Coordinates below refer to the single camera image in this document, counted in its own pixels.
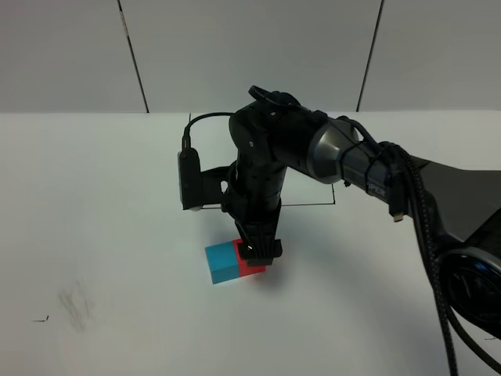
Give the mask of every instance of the black cable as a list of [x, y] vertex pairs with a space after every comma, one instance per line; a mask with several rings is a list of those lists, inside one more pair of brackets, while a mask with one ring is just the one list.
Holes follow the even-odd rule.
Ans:
[[482, 347], [478, 345], [475, 340], [470, 337], [470, 335], [464, 330], [463, 326], [457, 320], [456, 315], [450, 307], [447, 307], [447, 317], [456, 331], [457, 335], [463, 340], [463, 342], [470, 348], [471, 351], [475, 353], [480, 359], [484, 361], [489, 367], [491, 367], [498, 374], [501, 374], [501, 364], [499, 364], [494, 358], [492, 358]]
[[206, 118], [212, 118], [214, 116], [232, 116], [233, 114], [234, 114], [233, 112], [211, 112], [209, 114], [203, 114], [197, 116], [194, 119], [190, 120], [188, 125], [185, 127], [184, 135], [182, 136], [182, 149], [187, 149], [191, 147], [191, 137], [189, 136], [189, 131], [192, 125], [195, 124], [197, 121]]
[[[363, 143], [366, 143], [366, 141], [365, 141], [365, 140], [355, 142], [355, 141], [353, 140], [353, 137], [348, 136], [348, 135], [346, 134], [346, 132], [345, 132], [345, 131], [343, 131], [341, 128], [336, 127], [336, 129], [338, 130], [338, 132], [339, 132], [341, 135], [343, 135], [343, 137], [346, 139], [346, 141], [348, 141], [348, 142], [351, 144], [351, 146], [348, 148], [349, 150], [351, 150], [352, 148], [355, 148], [355, 147], [357, 147], [357, 146], [360, 146], [360, 145], [362, 145]], [[345, 154], [346, 154], [349, 150], [345, 150], [345, 151], [343, 152], [343, 157], [344, 157], [344, 155], [345, 155]], [[362, 151], [362, 152], [366, 155], [367, 159], [370, 159], [370, 155], [369, 155], [369, 153], [367, 153], [367, 152], [365, 151], [365, 149], [360, 148], [360, 151]]]
[[367, 129], [363, 125], [361, 125], [359, 122], [356, 120], [350, 119], [347, 116], [340, 116], [338, 119], [344, 120], [347, 123], [351, 124], [357, 131], [360, 132], [362, 135], [363, 139], [367, 142], [367, 145], [373, 150], [374, 153], [379, 153], [382, 151], [382, 146], [376, 142], [376, 140], [370, 135], [369, 132], [367, 132]]
[[397, 146], [397, 151], [406, 167], [405, 177], [410, 193], [409, 199], [413, 207], [416, 237], [420, 248], [423, 247], [422, 256], [424, 257], [424, 267], [428, 269], [428, 276], [434, 293], [438, 321], [442, 329], [442, 337], [444, 338], [445, 351], [449, 363], [449, 373], [451, 376], [457, 376], [459, 372], [456, 362], [456, 353], [448, 322], [447, 304], [442, 295], [442, 288], [440, 285], [439, 265], [436, 261], [437, 247], [431, 233], [431, 216], [426, 202], [426, 191], [424, 189], [423, 180], [421, 179], [421, 174], [414, 164], [413, 159], [400, 146]]

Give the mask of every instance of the black bracket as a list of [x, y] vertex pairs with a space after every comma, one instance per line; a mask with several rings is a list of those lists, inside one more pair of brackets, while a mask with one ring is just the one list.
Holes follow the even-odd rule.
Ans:
[[282, 243], [275, 239], [280, 207], [276, 211], [276, 215], [265, 221], [235, 222], [243, 240], [238, 251], [248, 266], [271, 265], [275, 257], [282, 255]]
[[223, 204], [225, 193], [221, 182], [228, 180], [229, 167], [218, 167], [202, 172], [200, 158], [193, 148], [178, 155], [179, 190], [182, 208], [193, 209], [208, 204]]

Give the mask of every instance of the gray wall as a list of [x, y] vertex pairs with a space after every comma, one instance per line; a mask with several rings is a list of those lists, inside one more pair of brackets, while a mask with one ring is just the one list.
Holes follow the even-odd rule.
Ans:
[[[380, 0], [122, 0], [151, 112], [357, 108]], [[499, 109], [498, 0], [386, 0], [360, 110]], [[0, 112], [144, 112], [115, 0], [4, 0]]]
[[499, 0], [387, 0], [361, 110], [501, 109]]
[[114, 0], [2, 0], [0, 112], [145, 110]]

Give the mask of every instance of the cable connector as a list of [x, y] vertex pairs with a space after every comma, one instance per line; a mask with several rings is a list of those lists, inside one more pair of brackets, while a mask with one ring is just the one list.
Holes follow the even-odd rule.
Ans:
[[190, 136], [183, 136], [182, 137], [182, 149], [186, 150], [191, 147], [191, 137]]
[[388, 192], [388, 206], [394, 222], [401, 222], [407, 213], [407, 197], [403, 173], [397, 163], [390, 164], [391, 185]]

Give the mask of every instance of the cube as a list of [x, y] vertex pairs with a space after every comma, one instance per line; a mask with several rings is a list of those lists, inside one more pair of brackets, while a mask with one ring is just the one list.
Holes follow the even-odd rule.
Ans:
[[266, 270], [265, 266], [248, 267], [238, 253], [239, 243], [242, 243], [242, 240], [229, 241], [205, 248], [212, 284], [219, 284], [226, 280], [233, 280]]

